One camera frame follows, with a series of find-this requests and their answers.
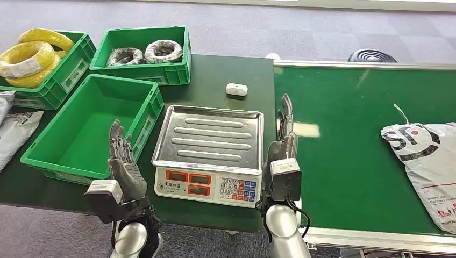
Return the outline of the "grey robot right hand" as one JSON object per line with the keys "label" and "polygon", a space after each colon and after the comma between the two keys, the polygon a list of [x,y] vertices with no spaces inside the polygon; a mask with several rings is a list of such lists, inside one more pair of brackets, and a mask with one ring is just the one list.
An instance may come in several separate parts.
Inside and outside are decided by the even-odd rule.
{"label": "grey robot right hand", "polygon": [[300,200],[302,172],[297,163],[297,135],[293,132],[293,106],[287,93],[281,97],[282,110],[277,110],[279,135],[268,147],[262,166],[260,200],[255,205],[262,215],[274,204]]}

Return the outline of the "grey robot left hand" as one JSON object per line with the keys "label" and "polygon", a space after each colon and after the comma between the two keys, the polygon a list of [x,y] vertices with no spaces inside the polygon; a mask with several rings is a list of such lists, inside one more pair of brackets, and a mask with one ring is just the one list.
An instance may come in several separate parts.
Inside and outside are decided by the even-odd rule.
{"label": "grey robot left hand", "polygon": [[147,183],[137,166],[132,153],[132,135],[123,136],[124,128],[116,119],[109,130],[108,158],[110,178],[116,180],[123,192],[125,202],[146,196]]}

